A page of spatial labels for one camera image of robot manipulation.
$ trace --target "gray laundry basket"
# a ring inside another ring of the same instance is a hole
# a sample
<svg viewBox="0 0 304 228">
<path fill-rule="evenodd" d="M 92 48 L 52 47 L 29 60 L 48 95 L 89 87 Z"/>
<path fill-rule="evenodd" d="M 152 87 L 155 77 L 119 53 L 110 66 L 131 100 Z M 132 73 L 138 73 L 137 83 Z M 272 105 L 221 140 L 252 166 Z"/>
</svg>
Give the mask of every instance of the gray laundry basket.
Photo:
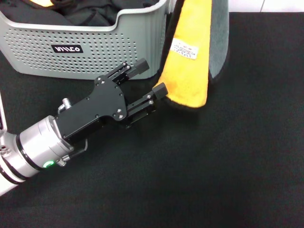
<svg viewBox="0 0 304 228">
<path fill-rule="evenodd" d="M 149 78 L 160 67 L 170 10 L 171 0 L 125 9 L 111 27 L 22 24 L 0 12 L 0 50 L 24 74 L 94 79 L 123 61 L 145 58 L 150 70 L 135 79 Z"/>
</svg>

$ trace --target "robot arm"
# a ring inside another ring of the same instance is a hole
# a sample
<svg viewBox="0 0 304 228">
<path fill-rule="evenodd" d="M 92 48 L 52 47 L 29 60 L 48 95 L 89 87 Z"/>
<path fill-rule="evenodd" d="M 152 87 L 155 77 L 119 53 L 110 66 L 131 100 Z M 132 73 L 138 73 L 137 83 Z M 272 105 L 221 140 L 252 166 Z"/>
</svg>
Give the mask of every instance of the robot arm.
<svg viewBox="0 0 304 228">
<path fill-rule="evenodd" d="M 118 123 L 129 128 L 134 122 L 155 111 L 155 101 L 168 93 L 160 84 L 138 101 L 128 104 L 120 85 L 148 70 L 146 60 L 130 66 L 122 63 L 94 81 L 93 92 L 77 104 L 68 99 L 58 108 L 58 115 L 48 116 L 19 135 L 7 132 L 0 97 L 0 196 L 26 179 L 57 163 L 66 161 L 87 148 L 87 136 L 106 124 Z M 86 146 L 74 146 L 85 140 Z"/>
</svg>

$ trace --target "white label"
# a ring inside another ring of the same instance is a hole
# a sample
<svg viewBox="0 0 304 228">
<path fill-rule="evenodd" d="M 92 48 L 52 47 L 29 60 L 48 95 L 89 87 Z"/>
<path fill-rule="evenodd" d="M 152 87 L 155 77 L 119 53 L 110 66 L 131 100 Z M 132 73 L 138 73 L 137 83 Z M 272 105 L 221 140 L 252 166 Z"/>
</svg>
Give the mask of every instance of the white label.
<svg viewBox="0 0 304 228">
<path fill-rule="evenodd" d="M 173 38 L 170 50 L 191 59 L 196 59 L 199 53 L 198 47 L 190 46 L 189 44 L 186 44 L 185 42 L 176 38 Z"/>
</svg>

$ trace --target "black tabletop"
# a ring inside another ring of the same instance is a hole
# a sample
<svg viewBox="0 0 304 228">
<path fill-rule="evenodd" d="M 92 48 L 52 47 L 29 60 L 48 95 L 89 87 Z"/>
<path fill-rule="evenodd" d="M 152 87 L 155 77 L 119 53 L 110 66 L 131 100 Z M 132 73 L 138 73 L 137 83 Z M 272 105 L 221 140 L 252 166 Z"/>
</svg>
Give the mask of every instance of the black tabletop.
<svg viewBox="0 0 304 228">
<path fill-rule="evenodd" d="M 233 13 L 230 61 L 205 107 L 161 103 L 109 126 L 65 168 L 0 198 L 5 228 L 303 227 L 304 14 Z M 128 82 L 135 99 L 155 80 Z M 0 56 L 12 133 L 77 102 L 91 81 L 17 73 Z"/>
</svg>

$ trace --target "green indicator light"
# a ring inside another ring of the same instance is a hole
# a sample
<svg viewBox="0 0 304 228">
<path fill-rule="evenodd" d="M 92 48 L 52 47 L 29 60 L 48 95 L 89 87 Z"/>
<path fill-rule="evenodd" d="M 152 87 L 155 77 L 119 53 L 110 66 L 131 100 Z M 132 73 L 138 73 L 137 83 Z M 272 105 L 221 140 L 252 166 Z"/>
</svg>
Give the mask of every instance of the green indicator light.
<svg viewBox="0 0 304 228">
<path fill-rule="evenodd" d="M 44 165 L 43 165 L 43 168 L 47 168 L 47 167 L 50 167 L 51 165 L 54 165 L 54 162 L 53 161 L 47 161 Z"/>
</svg>

